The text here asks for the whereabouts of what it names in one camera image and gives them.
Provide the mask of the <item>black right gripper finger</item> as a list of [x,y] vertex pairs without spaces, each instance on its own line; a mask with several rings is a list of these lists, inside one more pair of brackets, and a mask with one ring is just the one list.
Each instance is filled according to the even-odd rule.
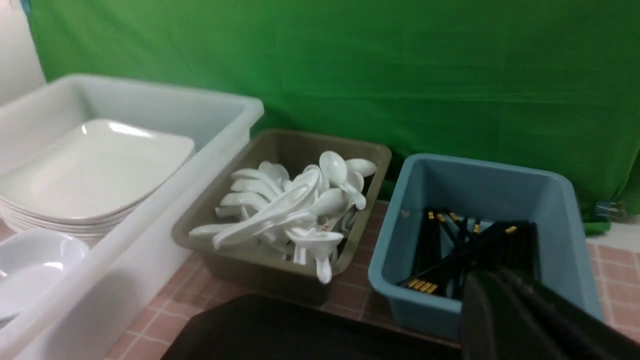
[[637,360],[639,344],[530,276],[506,268],[466,277],[464,360]]

